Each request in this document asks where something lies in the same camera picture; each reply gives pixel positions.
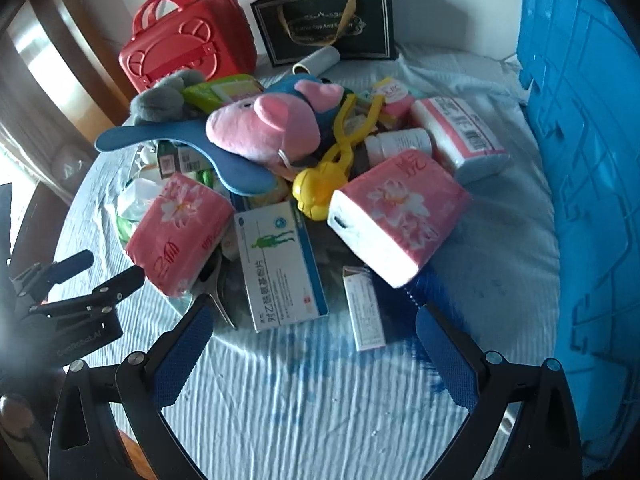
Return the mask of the lint roller refill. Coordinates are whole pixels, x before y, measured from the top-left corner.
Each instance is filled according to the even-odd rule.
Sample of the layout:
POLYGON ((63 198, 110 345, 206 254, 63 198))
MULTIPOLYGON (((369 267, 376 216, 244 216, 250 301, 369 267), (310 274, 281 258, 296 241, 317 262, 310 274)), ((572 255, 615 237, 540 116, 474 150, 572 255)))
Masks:
POLYGON ((294 75, 305 74, 318 77, 341 61, 340 52, 332 46, 314 51, 292 67, 294 75))

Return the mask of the blue plastic storage crate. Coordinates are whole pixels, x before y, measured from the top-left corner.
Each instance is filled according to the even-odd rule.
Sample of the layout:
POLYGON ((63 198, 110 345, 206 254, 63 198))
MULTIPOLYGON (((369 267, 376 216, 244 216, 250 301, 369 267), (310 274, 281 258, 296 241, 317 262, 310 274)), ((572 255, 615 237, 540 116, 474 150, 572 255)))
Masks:
POLYGON ((605 0, 522 0, 516 55, 560 251, 554 354, 593 472, 639 421, 639 55, 605 0))

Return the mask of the white blue medicine box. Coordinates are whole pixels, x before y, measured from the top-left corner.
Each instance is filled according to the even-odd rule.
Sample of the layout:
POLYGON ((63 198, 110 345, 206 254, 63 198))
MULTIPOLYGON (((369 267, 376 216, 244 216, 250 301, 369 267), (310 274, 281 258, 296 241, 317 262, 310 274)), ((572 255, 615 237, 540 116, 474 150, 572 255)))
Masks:
POLYGON ((326 316, 314 250, 295 205, 282 202, 239 212, 234 222, 254 330, 326 316))

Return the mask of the pink pig plush blue shirt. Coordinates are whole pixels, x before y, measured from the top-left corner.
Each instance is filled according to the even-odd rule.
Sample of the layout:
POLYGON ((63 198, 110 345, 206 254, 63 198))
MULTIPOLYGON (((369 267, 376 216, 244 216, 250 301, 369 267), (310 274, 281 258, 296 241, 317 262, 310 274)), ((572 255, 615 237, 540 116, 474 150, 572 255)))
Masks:
POLYGON ((209 115, 209 142, 268 167, 284 168, 326 144, 345 96, 340 84, 297 74, 209 115))

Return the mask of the black gift box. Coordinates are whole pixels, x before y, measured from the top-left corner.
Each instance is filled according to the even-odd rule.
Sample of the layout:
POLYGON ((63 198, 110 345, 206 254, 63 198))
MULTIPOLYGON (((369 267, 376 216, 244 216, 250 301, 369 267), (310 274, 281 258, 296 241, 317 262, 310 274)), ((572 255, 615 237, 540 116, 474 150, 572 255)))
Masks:
POLYGON ((274 66, 324 47, 347 61, 397 58, 393 0, 257 0, 250 7, 274 66))

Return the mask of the grey plush toy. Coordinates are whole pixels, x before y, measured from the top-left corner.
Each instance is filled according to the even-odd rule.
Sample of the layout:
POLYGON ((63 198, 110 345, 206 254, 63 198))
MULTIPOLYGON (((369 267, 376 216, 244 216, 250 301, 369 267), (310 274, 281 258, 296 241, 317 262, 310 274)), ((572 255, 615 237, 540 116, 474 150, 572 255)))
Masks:
POLYGON ((180 122, 201 116, 202 112, 189 104, 182 94, 186 88, 201 84, 204 76, 198 70, 177 70, 152 88, 138 94, 130 103, 130 117, 134 125, 180 122))

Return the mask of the blue bottle brush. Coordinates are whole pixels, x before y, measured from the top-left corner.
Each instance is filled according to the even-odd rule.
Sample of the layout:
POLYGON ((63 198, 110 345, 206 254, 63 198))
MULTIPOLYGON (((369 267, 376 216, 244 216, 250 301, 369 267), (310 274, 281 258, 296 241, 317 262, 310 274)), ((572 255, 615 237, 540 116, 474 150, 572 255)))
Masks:
POLYGON ((424 266, 418 274, 404 286, 409 301, 420 308, 430 304, 454 322, 457 311, 451 302, 449 292, 436 271, 430 264, 424 266))

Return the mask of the green cloth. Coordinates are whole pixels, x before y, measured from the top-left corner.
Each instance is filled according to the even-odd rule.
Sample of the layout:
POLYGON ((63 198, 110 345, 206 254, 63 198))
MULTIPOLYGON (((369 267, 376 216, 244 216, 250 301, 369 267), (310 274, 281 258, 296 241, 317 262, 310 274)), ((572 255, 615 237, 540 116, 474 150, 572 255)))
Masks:
POLYGON ((126 245, 152 201, 157 191, 154 182, 131 179, 126 188, 117 196, 115 224, 120 244, 126 245))

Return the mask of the metal clip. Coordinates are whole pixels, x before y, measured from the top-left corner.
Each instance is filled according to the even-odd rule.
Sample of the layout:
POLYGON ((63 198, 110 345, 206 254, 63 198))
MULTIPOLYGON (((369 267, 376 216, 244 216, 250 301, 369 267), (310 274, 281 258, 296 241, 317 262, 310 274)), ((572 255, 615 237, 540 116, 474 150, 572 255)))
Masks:
POLYGON ((236 324, 224 305, 224 279, 226 278, 229 264, 229 260, 224 256, 221 249, 216 248, 202 267, 200 274, 198 274, 192 286, 192 295, 196 297, 206 294, 212 298, 220 317, 232 330, 236 330, 236 324))

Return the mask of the green wet wipes pack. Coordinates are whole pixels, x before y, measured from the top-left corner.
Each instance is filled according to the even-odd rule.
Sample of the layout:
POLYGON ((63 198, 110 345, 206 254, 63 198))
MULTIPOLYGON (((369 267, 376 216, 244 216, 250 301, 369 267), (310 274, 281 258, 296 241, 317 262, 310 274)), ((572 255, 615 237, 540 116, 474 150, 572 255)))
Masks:
POLYGON ((263 91, 264 87, 253 76, 237 74, 194 84, 185 88, 182 96, 186 104, 210 114, 228 104, 257 96, 263 91))

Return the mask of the pink floral tissue pack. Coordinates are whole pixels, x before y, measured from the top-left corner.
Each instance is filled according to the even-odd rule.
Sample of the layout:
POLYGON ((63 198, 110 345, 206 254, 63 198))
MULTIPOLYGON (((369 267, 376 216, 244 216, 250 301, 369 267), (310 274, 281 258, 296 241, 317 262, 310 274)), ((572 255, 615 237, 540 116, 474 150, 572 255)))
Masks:
POLYGON ((328 225, 393 288, 427 264, 469 208, 471 195, 431 156, 412 148, 332 195, 328 225))

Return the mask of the small white red box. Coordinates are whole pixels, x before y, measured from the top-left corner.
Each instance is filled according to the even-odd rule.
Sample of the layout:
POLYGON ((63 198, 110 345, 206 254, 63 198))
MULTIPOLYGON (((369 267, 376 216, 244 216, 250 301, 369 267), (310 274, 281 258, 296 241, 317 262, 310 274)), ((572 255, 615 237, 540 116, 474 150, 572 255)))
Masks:
POLYGON ((344 266, 343 285, 357 351, 385 347, 384 325, 370 272, 361 266, 344 266))

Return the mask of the white pink tissue pack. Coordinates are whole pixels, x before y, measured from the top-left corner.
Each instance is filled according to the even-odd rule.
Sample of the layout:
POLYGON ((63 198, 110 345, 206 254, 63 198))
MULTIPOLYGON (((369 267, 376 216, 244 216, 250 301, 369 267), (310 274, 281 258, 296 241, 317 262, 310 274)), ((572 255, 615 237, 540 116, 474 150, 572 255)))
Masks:
POLYGON ((509 165, 506 149, 465 100, 448 96, 416 100, 410 117, 430 136, 436 162, 461 185, 494 176, 509 165))

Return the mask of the red bear suitcase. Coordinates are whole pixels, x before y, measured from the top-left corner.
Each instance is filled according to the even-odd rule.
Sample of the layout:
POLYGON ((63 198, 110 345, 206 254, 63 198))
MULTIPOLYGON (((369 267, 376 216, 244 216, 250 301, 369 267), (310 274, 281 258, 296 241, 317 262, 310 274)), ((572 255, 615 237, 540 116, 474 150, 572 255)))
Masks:
POLYGON ((238 0, 146 0, 118 60, 142 92, 183 68, 207 80, 253 73, 257 49, 238 0))

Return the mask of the white medicine bottle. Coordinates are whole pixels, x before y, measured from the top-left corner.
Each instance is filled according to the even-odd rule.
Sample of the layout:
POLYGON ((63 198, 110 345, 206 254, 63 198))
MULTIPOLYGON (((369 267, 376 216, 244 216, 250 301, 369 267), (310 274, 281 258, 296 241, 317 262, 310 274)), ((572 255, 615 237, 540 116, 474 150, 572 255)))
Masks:
POLYGON ((364 147, 372 167, 408 150, 418 150, 428 156, 432 154, 431 138, 423 128, 387 131, 368 136, 364 140, 364 147))

